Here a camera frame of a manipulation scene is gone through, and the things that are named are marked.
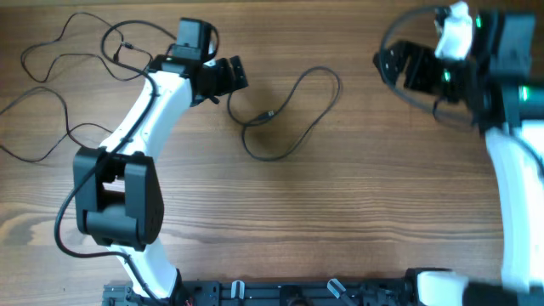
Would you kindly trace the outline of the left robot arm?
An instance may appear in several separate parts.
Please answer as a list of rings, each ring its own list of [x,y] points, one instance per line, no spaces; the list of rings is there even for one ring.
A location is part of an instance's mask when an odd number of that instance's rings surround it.
[[[239,57],[217,59],[218,30],[183,18],[168,53],[140,70],[143,90],[118,128],[98,148],[74,158],[77,228],[115,256],[133,282],[125,298],[138,305],[193,305],[179,269],[159,239],[164,201],[155,163],[173,126],[191,107],[247,86]]]

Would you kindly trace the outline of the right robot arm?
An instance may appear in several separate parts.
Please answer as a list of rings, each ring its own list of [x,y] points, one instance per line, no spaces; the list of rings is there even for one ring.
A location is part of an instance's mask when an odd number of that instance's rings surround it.
[[[543,302],[543,85],[530,78],[536,16],[459,2],[414,8],[387,29],[374,56],[398,97],[463,103],[484,137],[499,190],[501,280],[448,269],[407,274],[412,305],[540,305]]]

